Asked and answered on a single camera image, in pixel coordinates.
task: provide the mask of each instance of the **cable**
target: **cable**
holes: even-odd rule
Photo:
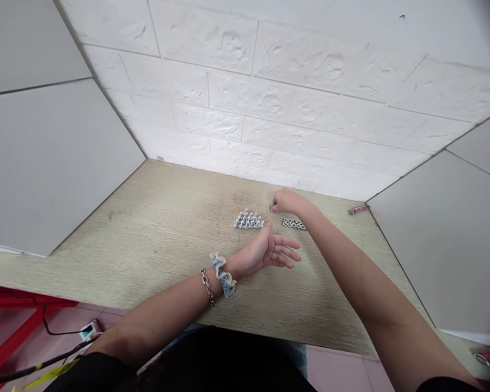
[[[15,293],[14,291],[9,291],[9,290],[0,290],[0,293],[9,294],[9,295],[11,295],[11,296],[13,296],[15,298],[20,298],[20,299],[30,298],[31,301],[33,301],[34,304],[36,304],[36,305],[44,305],[44,308],[42,309],[42,322],[44,323],[45,330],[47,331],[47,333],[49,335],[52,335],[52,336],[73,335],[73,334],[81,333],[81,332],[83,332],[85,330],[85,329],[83,329],[83,330],[79,330],[79,331],[70,331],[70,332],[51,332],[49,330],[49,324],[47,323],[47,319],[45,318],[45,312],[47,310],[47,306],[50,304],[49,302],[38,302],[36,300],[36,297],[33,296],[33,295],[21,296],[21,295],[18,295],[17,293]]]
[[[25,377],[27,375],[30,375],[31,373],[35,373],[36,371],[38,371],[40,369],[46,368],[46,367],[52,365],[53,363],[58,362],[59,360],[62,360],[64,358],[67,359],[69,356],[73,355],[75,352],[86,347],[87,345],[90,345],[96,339],[98,339],[98,336],[95,336],[94,338],[92,338],[89,341],[81,342],[78,346],[73,348],[71,351],[67,351],[64,354],[60,354],[59,356],[51,358],[45,362],[42,362],[41,364],[39,364],[37,366],[31,366],[31,367],[28,367],[26,369],[16,371],[14,373],[8,373],[5,375],[0,375],[0,384],[4,384],[6,382]]]

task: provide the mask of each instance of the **wooden table surface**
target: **wooden table surface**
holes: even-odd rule
[[[278,186],[147,160],[47,258],[0,252],[0,286],[107,307],[132,308],[152,294],[211,266],[209,254],[230,255],[257,230],[233,227],[249,208],[272,217],[273,232],[298,241],[293,270],[265,268],[238,285],[199,322],[376,356],[358,316],[306,231],[285,228],[269,205]],[[359,202],[300,192],[400,288],[428,319],[372,215],[347,211]],[[439,332],[476,376],[472,344]]]

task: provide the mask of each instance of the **black shirt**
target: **black shirt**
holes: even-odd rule
[[[275,341],[219,328],[196,331],[137,369],[102,353],[82,357],[46,392],[69,391],[315,391]],[[437,377],[418,389],[474,392],[462,381]]]

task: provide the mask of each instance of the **yellow tag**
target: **yellow tag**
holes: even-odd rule
[[[58,377],[59,375],[62,375],[63,373],[67,373],[69,370],[71,370],[71,368],[74,365],[76,365],[76,363],[78,362],[78,360],[79,360],[79,358],[78,359],[75,359],[74,361],[69,362],[68,364],[62,365],[60,367],[57,367],[57,368],[55,368],[53,370],[50,370],[50,371],[44,373],[43,375],[41,375],[37,379],[31,381],[29,384],[27,384],[22,389],[16,389],[16,387],[14,387],[11,392],[20,392],[20,391],[23,391],[23,390],[26,390],[26,389],[30,389],[32,387],[36,387],[37,385],[43,384],[46,381],[49,381],[49,380],[51,380],[51,379],[53,379],[55,377]]]

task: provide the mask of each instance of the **red stool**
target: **red stool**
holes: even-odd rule
[[[35,309],[35,312],[0,346],[0,368],[27,338],[42,324],[42,315],[50,317],[58,309],[73,308],[76,301],[0,287],[0,309]]]

